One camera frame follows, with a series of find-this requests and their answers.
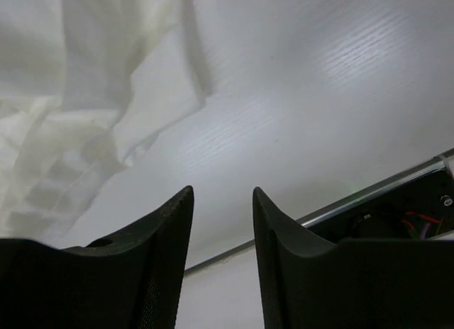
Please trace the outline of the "white pleated skirt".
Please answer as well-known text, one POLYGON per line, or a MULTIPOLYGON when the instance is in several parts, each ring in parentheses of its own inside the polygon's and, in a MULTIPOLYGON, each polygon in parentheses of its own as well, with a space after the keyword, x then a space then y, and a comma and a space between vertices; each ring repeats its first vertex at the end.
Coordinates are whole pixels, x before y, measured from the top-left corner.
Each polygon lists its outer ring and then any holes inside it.
POLYGON ((1 236, 54 243, 205 93, 192 0, 1 0, 1 236))

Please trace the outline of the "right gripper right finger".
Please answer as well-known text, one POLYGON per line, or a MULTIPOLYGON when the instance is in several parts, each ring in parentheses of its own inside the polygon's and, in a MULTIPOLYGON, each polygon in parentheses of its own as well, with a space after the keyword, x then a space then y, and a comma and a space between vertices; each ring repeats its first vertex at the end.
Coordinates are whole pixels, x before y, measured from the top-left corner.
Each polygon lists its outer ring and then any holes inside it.
POLYGON ((452 328, 453 243, 331 243, 253 191, 266 328, 452 328))

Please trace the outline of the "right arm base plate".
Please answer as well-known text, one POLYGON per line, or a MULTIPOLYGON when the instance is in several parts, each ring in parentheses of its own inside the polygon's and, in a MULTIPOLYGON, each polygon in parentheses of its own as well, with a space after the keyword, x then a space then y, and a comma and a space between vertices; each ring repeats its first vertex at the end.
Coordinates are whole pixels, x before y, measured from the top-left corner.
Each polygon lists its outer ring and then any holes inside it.
POLYGON ((443 237, 453 231, 452 150, 351 193, 327 182, 261 189, 299 225, 334 243, 443 237))

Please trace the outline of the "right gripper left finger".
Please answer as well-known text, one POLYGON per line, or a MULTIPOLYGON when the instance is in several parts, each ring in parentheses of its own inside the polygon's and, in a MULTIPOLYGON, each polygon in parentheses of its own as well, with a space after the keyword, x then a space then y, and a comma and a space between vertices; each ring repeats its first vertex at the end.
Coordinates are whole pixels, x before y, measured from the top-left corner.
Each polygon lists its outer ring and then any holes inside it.
POLYGON ((3 239, 1 327, 173 328, 193 210, 186 186, 86 247, 3 239))

